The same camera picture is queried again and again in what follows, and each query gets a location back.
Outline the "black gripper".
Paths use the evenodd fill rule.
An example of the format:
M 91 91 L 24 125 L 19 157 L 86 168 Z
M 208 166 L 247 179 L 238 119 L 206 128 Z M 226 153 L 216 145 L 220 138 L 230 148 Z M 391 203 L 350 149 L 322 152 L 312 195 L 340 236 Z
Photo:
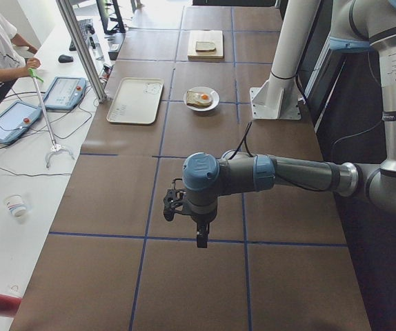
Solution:
M 192 220 L 197 223 L 196 242 L 198 248 L 208 247 L 208 225 L 216 218 L 216 205 L 192 205 Z

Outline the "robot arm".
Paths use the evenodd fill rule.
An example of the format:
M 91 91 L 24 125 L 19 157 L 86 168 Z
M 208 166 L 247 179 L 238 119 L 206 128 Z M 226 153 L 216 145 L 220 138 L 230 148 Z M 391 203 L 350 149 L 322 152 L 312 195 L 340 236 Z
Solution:
M 396 214 L 396 1 L 335 1 L 330 48 L 343 52 L 374 49 L 379 55 L 386 159 L 379 165 L 304 161 L 264 154 L 226 152 L 220 159 L 196 153 L 184 162 L 184 190 L 164 200 L 172 219 L 176 203 L 197 225 L 197 245 L 208 242 L 220 196 L 269 190 L 275 184 L 358 196 Z

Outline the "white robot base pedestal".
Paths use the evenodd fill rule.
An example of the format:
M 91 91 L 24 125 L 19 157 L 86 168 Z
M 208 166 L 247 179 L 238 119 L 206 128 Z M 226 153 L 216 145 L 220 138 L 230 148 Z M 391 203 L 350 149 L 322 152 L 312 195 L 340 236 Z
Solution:
M 253 119 L 301 119 L 295 77 L 320 3 L 288 2 L 270 76 L 261 87 L 250 89 Z

